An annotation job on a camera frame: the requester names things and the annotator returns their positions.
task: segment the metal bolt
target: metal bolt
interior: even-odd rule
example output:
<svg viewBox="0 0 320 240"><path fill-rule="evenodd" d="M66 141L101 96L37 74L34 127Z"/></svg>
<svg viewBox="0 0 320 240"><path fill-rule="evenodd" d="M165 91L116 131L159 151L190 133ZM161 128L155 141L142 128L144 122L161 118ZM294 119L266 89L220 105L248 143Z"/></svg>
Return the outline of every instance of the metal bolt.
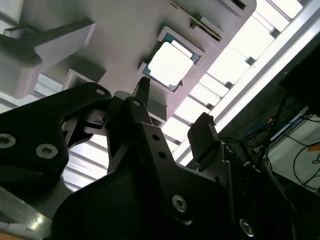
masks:
<svg viewBox="0 0 320 240"><path fill-rule="evenodd" d="M0 149L7 149L16 144L16 139L10 134L1 133L0 134Z"/></svg>
<svg viewBox="0 0 320 240"><path fill-rule="evenodd" d="M180 213L184 213L187 210L187 203L180 195L173 196L172 204Z"/></svg>
<svg viewBox="0 0 320 240"><path fill-rule="evenodd" d="M42 159L53 159L58 154L58 149L48 143L39 145L35 150L37 156Z"/></svg>
<svg viewBox="0 0 320 240"><path fill-rule="evenodd" d="M136 100L133 100L132 102L133 102L133 104L135 104L135 105L137 105L137 106L141 106L141 103L138 102L138 101L136 101Z"/></svg>
<svg viewBox="0 0 320 240"><path fill-rule="evenodd" d="M101 94L101 95L105 95L106 93L105 93L105 91L103 91L103 90L101 90L101 89L97 89L97 90L95 90L98 94Z"/></svg>
<svg viewBox="0 0 320 240"><path fill-rule="evenodd" d="M252 227L250 226L250 224L244 220L243 218L240 219L239 221L240 223L240 227L241 229L244 231L244 233L250 237L250 238L253 238L255 235L254 235L254 230L252 229Z"/></svg>

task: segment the orange label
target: orange label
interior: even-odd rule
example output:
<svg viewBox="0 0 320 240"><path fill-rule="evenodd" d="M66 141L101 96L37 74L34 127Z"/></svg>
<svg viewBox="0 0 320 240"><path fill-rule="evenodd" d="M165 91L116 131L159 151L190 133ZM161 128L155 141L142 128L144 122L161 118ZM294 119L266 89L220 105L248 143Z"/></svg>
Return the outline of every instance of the orange label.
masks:
<svg viewBox="0 0 320 240"><path fill-rule="evenodd" d="M320 151L320 144L308 147L308 152Z"/></svg>

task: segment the cable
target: cable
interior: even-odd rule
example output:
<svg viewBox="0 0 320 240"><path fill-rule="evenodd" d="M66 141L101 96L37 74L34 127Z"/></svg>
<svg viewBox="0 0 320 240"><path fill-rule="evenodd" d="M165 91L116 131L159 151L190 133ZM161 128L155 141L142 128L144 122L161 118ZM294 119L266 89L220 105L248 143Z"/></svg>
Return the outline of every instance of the cable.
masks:
<svg viewBox="0 0 320 240"><path fill-rule="evenodd" d="M275 130L275 128L276 128L277 122L279 121L281 112L282 112L282 110L283 110L283 108L284 108L284 106L285 106L285 104L286 104L286 101L287 101L288 97L289 97L289 93L287 92L287 93L285 94L285 96L284 96L281 104L280 104L280 107L279 107L279 109L278 109L278 112L277 112L276 115L275 115L274 122L273 122L273 124L272 124L272 126L271 126L271 130L270 130L270 132L269 132L269 134L268 134L268 136L267 136L267 138L266 138L266 139L267 139L267 140L266 140L266 144L263 145L261 154L260 154L259 159L258 159L258 161L257 161L257 166L259 166L259 165L261 164L262 159L264 158L264 155L265 155L265 153L266 153L266 150L267 150L267 148L268 148L268 146L269 146L269 144L270 144L270 143L269 143L269 142L270 142L270 139L271 139L271 137L272 137L273 134L274 134L274 130Z"/></svg>
<svg viewBox="0 0 320 240"><path fill-rule="evenodd" d="M296 143L298 143L298 144L300 144L300 145L302 145L302 146L305 146L305 147L307 147L307 146L308 146L308 145L303 144L302 142L298 141L297 139L294 139L293 137L288 136L288 135L286 135L286 134L284 134L284 133L281 133L281 135L283 135L283 136L285 136L285 137L287 137L287 138L289 138L289 139L291 139L291 140L295 141Z"/></svg>
<svg viewBox="0 0 320 240"><path fill-rule="evenodd" d="M314 122L314 123L317 123L317 124L320 124L320 121L319 120L312 120L310 118L302 118L303 120L307 120L307 121L310 121L310 122Z"/></svg>
<svg viewBox="0 0 320 240"><path fill-rule="evenodd" d="M295 176L295 178L302 184L301 186L303 186L304 188L307 187L307 188L312 189L312 190L315 190L315 191L317 191L318 188L314 188L314 187L308 186L307 184L308 184L313 178L315 178L315 177L317 176L317 174L320 172L320 167L319 167L319 169L316 171L316 173L315 173L312 177L310 177L306 182L303 182L303 181L298 177L298 175L297 175L297 173L296 173L296 161L297 161L298 156L302 153L303 150L305 150L305 149L307 149L307 148L309 148L309 147L318 145L318 144L320 144L320 141L317 141L317 142L315 142L315 143L313 143L313 144L310 144L310 145L307 145L307 146L303 147L303 148L297 153L297 155L295 156L295 158L294 158L294 160L293 160L293 166L292 166L292 167L293 167L294 176Z"/></svg>

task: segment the screw hole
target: screw hole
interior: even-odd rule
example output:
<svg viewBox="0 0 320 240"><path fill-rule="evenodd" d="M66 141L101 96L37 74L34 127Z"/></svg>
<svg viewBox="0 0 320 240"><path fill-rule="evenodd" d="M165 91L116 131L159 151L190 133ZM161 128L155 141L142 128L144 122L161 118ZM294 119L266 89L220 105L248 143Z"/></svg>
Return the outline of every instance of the screw hole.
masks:
<svg viewBox="0 0 320 240"><path fill-rule="evenodd" d="M160 158L162 158L162 159L166 159L167 158L167 155L162 151L160 151L158 154L159 154Z"/></svg>
<svg viewBox="0 0 320 240"><path fill-rule="evenodd" d="M158 135L153 134L152 137L153 137L153 139L156 140L156 141L159 141L159 140L160 140L160 137L158 137Z"/></svg>
<svg viewBox="0 0 320 240"><path fill-rule="evenodd" d="M105 91L103 91L102 89L97 89L97 90L95 90L98 94L101 94L101 95L105 95L106 93L105 93Z"/></svg>
<svg viewBox="0 0 320 240"><path fill-rule="evenodd" d="M48 147L44 147L42 149L42 153L43 154L52 154L52 149L48 148Z"/></svg>
<svg viewBox="0 0 320 240"><path fill-rule="evenodd" d="M135 104L137 106L141 106L141 103L139 101L137 101L137 100L133 100L132 102L133 102L133 104Z"/></svg>
<svg viewBox="0 0 320 240"><path fill-rule="evenodd" d="M8 137L0 136L0 144L8 144L10 143L10 140Z"/></svg>

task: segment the machine part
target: machine part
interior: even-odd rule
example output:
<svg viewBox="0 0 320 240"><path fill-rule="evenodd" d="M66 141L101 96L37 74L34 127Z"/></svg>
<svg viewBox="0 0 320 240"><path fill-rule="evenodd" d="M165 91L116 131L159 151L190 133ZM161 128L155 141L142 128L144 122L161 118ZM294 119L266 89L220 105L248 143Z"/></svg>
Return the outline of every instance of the machine part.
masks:
<svg viewBox="0 0 320 240"><path fill-rule="evenodd" d="M98 93L98 94L101 94L101 95L105 95L106 93L105 93L105 91L103 91L103 90L101 90L101 89L97 89L96 90L96 92Z"/></svg>
<svg viewBox="0 0 320 240"><path fill-rule="evenodd" d="M0 149L7 149L16 144L16 139L10 134L1 133L0 134Z"/></svg>
<svg viewBox="0 0 320 240"><path fill-rule="evenodd" d="M187 203L180 195L173 196L172 204L180 213L184 213L187 210Z"/></svg>
<svg viewBox="0 0 320 240"><path fill-rule="evenodd" d="M252 229L251 225L243 218L239 220L239 224L243 232L250 238L253 238L254 235L254 230Z"/></svg>
<svg viewBox="0 0 320 240"><path fill-rule="evenodd" d="M58 154L58 149L51 144L44 143L39 145L35 152L41 159L53 159Z"/></svg>
<svg viewBox="0 0 320 240"><path fill-rule="evenodd" d="M0 115L0 132L19 139L10 148L0 148L0 183L14 194L0 204L3 212L20 216L15 219L29 226L33 208L26 205L16 214L8 205L20 206L23 200L52 216L61 196L68 196L63 188L62 193L54 191L53 185L67 163L68 146L98 129L107 136L108 174L63 201L52 219L50 240L161 239L168 237L164 229L171 238L198 238L202 233L222 240L238 239L243 231L247 238L253 234L250 228L257 239L294 239L297 217L288 211L288 202L263 172L250 164L238 166L236 153L219 141L211 116L202 114L188 132L200 165L195 172L176 164L142 100L110 99L110 94L97 94L97 88L86 83ZM137 99L140 106L134 103ZM17 122L21 116L24 125ZM53 160L34 157L35 146L43 142L58 150ZM37 184L53 192L41 192ZM25 185L31 186L27 192ZM52 199L60 202L53 207L43 203ZM42 215L32 219L31 229L46 223ZM250 225L239 226L240 219ZM39 232L46 233L46 226Z"/></svg>
<svg viewBox="0 0 320 240"><path fill-rule="evenodd" d="M97 89L105 95L97 94ZM0 184L47 188L57 181L69 158L66 140L74 146L92 136L83 132L79 116L106 108L110 99L111 94L106 89L90 82L1 114L0 133L10 133L18 141L12 147L0 148ZM64 123L72 119L75 120L62 130ZM43 143L58 150L51 161L37 160L36 148Z"/></svg>
<svg viewBox="0 0 320 240"><path fill-rule="evenodd" d="M49 236L51 220L2 187L0 187L0 207L1 211L12 220L23 224L39 236L43 238Z"/></svg>

